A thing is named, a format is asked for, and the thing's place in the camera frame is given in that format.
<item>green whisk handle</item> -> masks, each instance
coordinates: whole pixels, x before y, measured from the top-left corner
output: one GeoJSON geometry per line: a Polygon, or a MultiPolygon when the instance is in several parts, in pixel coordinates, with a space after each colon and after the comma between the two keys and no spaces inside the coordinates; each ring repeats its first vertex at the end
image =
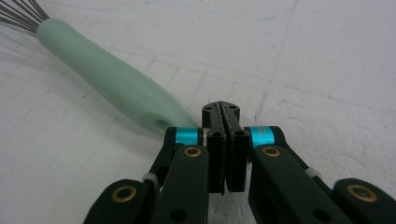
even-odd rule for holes
{"type": "Polygon", "coordinates": [[[196,126],[163,88],[67,23],[47,19],[38,26],[36,34],[46,49],[141,126],[158,134],[164,134],[169,126],[196,126]]]}

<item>hole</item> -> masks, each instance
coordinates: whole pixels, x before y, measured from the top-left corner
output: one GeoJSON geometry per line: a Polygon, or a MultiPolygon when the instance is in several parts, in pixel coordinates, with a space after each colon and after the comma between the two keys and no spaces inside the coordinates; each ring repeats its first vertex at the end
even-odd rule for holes
{"type": "Polygon", "coordinates": [[[155,125],[163,132],[166,132],[166,129],[168,129],[171,126],[168,122],[166,122],[163,119],[155,120],[155,125]]]}
{"type": "Polygon", "coordinates": [[[186,219],[186,212],[181,209],[173,210],[171,212],[171,218],[175,222],[181,222],[186,219]]]}
{"type": "Polygon", "coordinates": [[[361,189],[361,188],[354,188],[353,191],[358,194],[359,196],[363,198],[370,198],[372,197],[372,194],[366,190],[366,189],[361,189]]]}
{"type": "Polygon", "coordinates": [[[243,136],[243,135],[245,135],[245,132],[244,131],[238,131],[238,132],[235,133],[235,135],[243,136]]]}
{"type": "Polygon", "coordinates": [[[213,133],[212,134],[214,137],[221,137],[221,133],[213,133]]]}
{"type": "Polygon", "coordinates": [[[189,150],[189,154],[196,154],[196,153],[198,153],[197,149],[190,149],[189,150]]]}
{"type": "Polygon", "coordinates": [[[320,221],[323,221],[323,222],[330,222],[332,220],[330,215],[327,212],[325,212],[323,210],[320,210],[320,209],[315,209],[312,212],[312,214],[314,215],[314,217],[317,220],[320,220],[320,221]]]}
{"type": "Polygon", "coordinates": [[[275,155],[275,154],[277,153],[277,151],[276,151],[276,149],[274,149],[274,148],[268,148],[268,149],[267,149],[267,153],[268,153],[268,154],[271,154],[271,155],[275,155]]]}
{"type": "Polygon", "coordinates": [[[131,195],[132,191],[130,189],[121,189],[119,192],[117,192],[117,197],[120,199],[125,199],[129,195],[131,195]]]}

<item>white surface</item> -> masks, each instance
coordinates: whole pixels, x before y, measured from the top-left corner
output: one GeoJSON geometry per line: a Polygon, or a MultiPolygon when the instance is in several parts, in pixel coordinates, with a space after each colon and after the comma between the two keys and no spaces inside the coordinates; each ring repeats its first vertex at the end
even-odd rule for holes
{"type": "MultiPolygon", "coordinates": [[[[276,125],[332,187],[396,197],[394,1],[39,1],[171,92],[201,120],[218,100],[276,125]]],[[[81,223],[106,186],[141,179],[162,139],[39,46],[0,26],[0,223],[81,223]]],[[[246,193],[209,223],[254,223],[246,193]]]]}

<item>blue tape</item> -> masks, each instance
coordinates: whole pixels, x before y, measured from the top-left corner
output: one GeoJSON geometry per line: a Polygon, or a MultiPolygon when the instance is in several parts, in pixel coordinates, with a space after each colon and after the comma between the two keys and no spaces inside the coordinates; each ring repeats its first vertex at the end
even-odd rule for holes
{"type": "Polygon", "coordinates": [[[175,143],[198,145],[198,128],[177,128],[175,143]]]}
{"type": "Polygon", "coordinates": [[[249,127],[253,149],[259,145],[273,144],[275,142],[274,133],[268,126],[252,126],[249,127]]]}

